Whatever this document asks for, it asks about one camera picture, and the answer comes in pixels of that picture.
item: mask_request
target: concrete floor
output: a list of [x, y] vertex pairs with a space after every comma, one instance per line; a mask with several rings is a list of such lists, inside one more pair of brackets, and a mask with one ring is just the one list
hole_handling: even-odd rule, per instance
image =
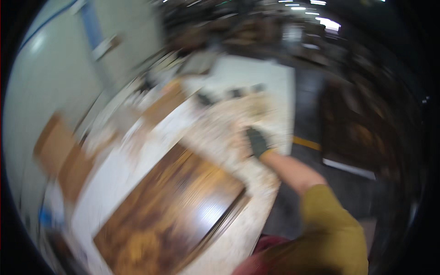
[[[312, 142], [321, 142], [319, 96], [323, 92], [324, 73], [296, 67], [296, 113], [294, 135]], [[380, 181], [354, 175], [322, 164], [321, 152], [303, 145], [292, 144], [291, 156], [296, 157], [323, 175], [342, 206], [365, 226], [370, 242], [374, 234], [376, 214], [382, 208], [385, 185]], [[281, 184], [263, 234], [295, 239], [301, 233], [299, 197], [285, 183]]]

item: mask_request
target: person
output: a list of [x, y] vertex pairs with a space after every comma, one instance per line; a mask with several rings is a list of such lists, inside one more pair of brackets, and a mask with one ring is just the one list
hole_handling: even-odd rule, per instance
[[[246, 133], [254, 156], [300, 196], [304, 228], [300, 237], [293, 241], [273, 236], [260, 238], [254, 254], [232, 274], [367, 274], [363, 229], [342, 208], [326, 180], [297, 159], [268, 149], [263, 136], [254, 128], [247, 129]], [[268, 243], [276, 245], [261, 249]]]

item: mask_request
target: work glove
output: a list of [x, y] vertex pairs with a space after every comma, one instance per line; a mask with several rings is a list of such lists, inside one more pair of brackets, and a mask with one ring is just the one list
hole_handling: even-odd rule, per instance
[[269, 148], [266, 144], [266, 140], [261, 135], [261, 133], [252, 127], [246, 130], [246, 134], [249, 137], [250, 145], [252, 147], [253, 155], [260, 159], [264, 152], [268, 151]]

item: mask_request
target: yellow floor line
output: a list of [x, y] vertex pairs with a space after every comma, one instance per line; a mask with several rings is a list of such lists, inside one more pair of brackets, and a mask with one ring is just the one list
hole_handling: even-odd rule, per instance
[[299, 138], [297, 136], [294, 136], [292, 142], [294, 144], [299, 144], [299, 145], [302, 145], [302, 146], [307, 146], [309, 148], [321, 151], [321, 145], [317, 144], [316, 142], [310, 141], [310, 140], [306, 140], [306, 139], [302, 139], [302, 138]]

